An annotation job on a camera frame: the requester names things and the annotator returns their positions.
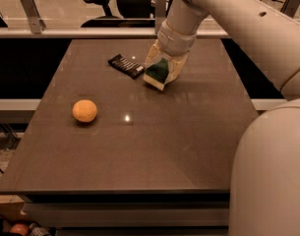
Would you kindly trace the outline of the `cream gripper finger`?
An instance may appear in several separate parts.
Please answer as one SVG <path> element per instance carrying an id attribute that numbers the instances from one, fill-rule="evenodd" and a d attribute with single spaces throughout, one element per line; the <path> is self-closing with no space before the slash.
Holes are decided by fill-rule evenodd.
<path id="1" fill-rule="evenodd" d="M 151 66 L 156 66 L 161 60 L 161 48 L 156 40 L 151 46 L 147 58 L 145 60 L 145 67 L 148 69 Z"/>
<path id="2" fill-rule="evenodd" d="M 168 54 L 163 55 L 163 59 L 165 60 L 165 65 L 163 69 L 165 85 L 177 79 L 178 75 L 181 73 L 183 66 L 186 63 L 187 58 L 187 53 L 180 56 L 170 56 Z"/>

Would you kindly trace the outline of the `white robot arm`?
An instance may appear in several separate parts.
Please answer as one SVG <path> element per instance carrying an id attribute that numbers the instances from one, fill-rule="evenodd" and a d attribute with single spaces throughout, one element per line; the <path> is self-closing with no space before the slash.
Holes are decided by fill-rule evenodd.
<path id="1" fill-rule="evenodd" d="M 178 77 L 206 16 L 228 33 L 247 93 L 285 99 L 239 142 L 229 236 L 300 236 L 300 23 L 260 0 L 173 0 L 146 59 L 147 83 L 163 89 Z"/>

